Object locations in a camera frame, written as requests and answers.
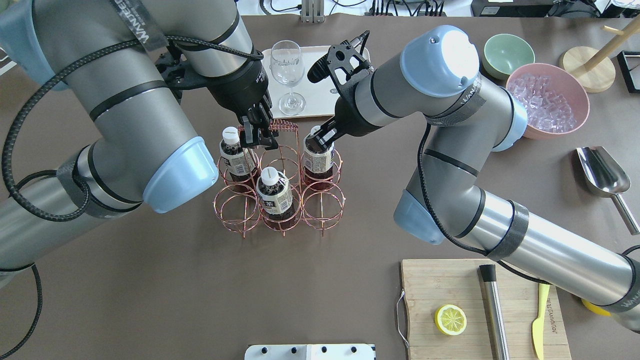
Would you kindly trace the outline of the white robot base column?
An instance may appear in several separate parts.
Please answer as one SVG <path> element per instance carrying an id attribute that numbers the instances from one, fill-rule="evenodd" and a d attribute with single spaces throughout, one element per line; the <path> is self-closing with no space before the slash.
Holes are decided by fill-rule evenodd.
<path id="1" fill-rule="evenodd" d="M 374 344 L 254 344 L 247 347 L 245 360 L 375 360 Z"/>

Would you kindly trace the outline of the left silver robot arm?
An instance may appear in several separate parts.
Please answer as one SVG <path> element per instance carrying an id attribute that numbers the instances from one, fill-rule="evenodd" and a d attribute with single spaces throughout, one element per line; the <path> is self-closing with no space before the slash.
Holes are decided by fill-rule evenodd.
<path id="1" fill-rule="evenodd" d="M 233 0 L 19 0 L 1 47 L 40 89 L 1 157 L 1 279 L 142 204 L 158 214 L 212 187 L 215 160 L 175 92 L 207 88 L 243 126 L 244 148 L 275 148 L 262 55 Z M 18 190 L 11 152 L 35 103 L 62 82 L 101 134 L 50 178 Z"/>

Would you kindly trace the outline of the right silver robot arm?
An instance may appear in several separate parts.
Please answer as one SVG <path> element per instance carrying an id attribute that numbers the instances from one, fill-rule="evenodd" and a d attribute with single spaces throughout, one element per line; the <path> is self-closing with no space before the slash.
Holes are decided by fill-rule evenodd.
<path id="1" fill-rule="evenodd" d="M 313 84 L 330 78 L 339 98 L 334 116 L 306 145 L 324 152 L 342 136 L 363 137 L 423 114 L 417 167 L 394 212 L 398 226 L 428 243 L 448 239 L 524 280 L 559 287 L 638 333 L 637 260 L 477 186 L 490 153 L 510 148 L 528 121 L 507 89 L 479 73 L 478 52 L 466 32 L 439 25 L 378 68 L 356 49 L 368 36 L 332 45 L 308 71 Z"/>

